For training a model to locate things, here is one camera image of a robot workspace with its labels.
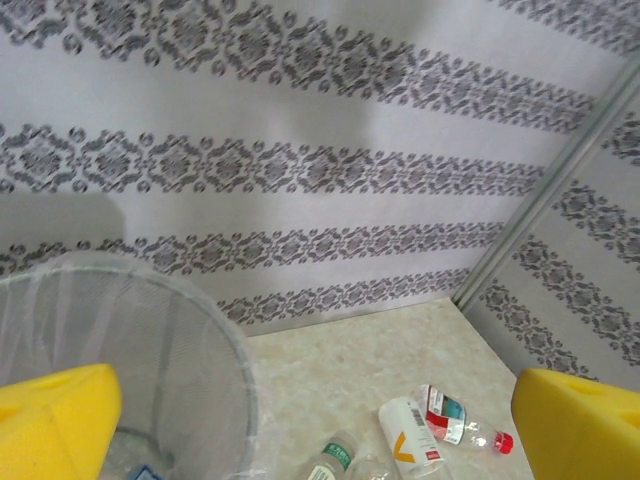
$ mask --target orange logo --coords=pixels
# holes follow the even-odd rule
[[[401,432],[398,436],[398,440],[396,440],[396,445],[393,447],[393,457],[399,462],[416,463],[416,459],[413,457],[413,455],[400,451],[406,440],[406,435],[404,434],[404,432]]]

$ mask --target barcode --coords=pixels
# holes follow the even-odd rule
[[[411,413],[413,413],[413,418],[416,419],[416,423],[418,424],[419,427],[426,426],[424,423],[424,420],[422,419],[422,414],[420,413],[420,410],[416,410],[415,408],[412,408]]]

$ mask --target red label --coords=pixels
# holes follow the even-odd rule
[[[433,436],[438,440],[442,440],[447,435],[449,418],[443,417],[441,415],[436,415],[435,413],[429,411],[427,412],[427,425],[429,425],[429,429],[431,430],[431,433],[433,433]]]

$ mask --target damask pattern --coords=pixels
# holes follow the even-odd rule
[[[403,277],[309,288],[286,293],[244,297],[218,306],[239,325],[266,323],[287,317],[352,308],[396,300],[442,290],[454,290],[469,274],[469,269],[443,270]]]
[[[513,259],[555,293],[582,322],[591,325],[599,338],[608,340],[629,365],[640,366],[640,321],[634,321],[629,312],[614,305],[600,288],[533,235],[513,254]]]
[[[597,380],[589,374],[589,369],[581,365],[570,350],[565,350],[562,342],[556,340],[553,332],[540,325],[540,320],[531,315],[527,307],[518,302],[504,285],[493,280],[489,288],[480,296],[489,310],[504,323],[524,348],[536,357],[537,362],[551,370],[569,373],[579,377]]]
[[[640,48],[640,7],[634,0],[487,0],[619,55]]]
[[[288,82],[292,88],[373,98],[500,123],[569,133],[594,98],[444,52],[394,45],[373,33],[330,31],[326,20],[276,17],[271,5],[236,0],[0,0],[0,29],[15,45],[51,37],[79,54],[131,58],[214,77]]]
[[[73,250],[99,250],[145,260],[162,273],[193,271],[212,273],[235,268],[284,266],[353,258],[402,255],[436,250],[486,248],[502,230],[502,223],[439,223],[433,225],[387,225],[383,227],[327,228],[289,232],[252,232],[248,235],[175,235],[156,240],[138,238],[133,243],[105,239],[94,245],[81,241],[41,243],[29,250],[13,245],[0,253],[0,275],[26,270],[33,265]]]
[[[611,148],[616,157],[640,167],[640,120],[636,118],[636,112],[625,115],[624,123],[613,130],[613,135],[602,148]]]
[[[290,143],[271,146],[244,140],[193,140],[150,133],[130,139],[102,131],[88,138],[82,128],[68,135],[52,127],[24,125],[6,135],[0,124],[0,193],[22,186],[32,192],[101,191],[122,193],[152,189],[180,192],[260,191],[340,193],[428,193],[452,195],[527,194],[543,167],[445,158],[431,154]]]
[[[552,207],[560,215],[598,242],[604,242],[607,250],[616,250],[624,263],[635,264],[640,272],[640,220],[629,217],[627,211],[611,204],[604,196],[598,196],[588,185],[571,182],[562,192],[560,200]]]

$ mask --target yellow foam block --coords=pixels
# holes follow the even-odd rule
[[[109,365],[0,388],[0,479],[96,480],[121,410]]]
[[[640,479],[640,393],[531,369],[511,412],[536,480]]]

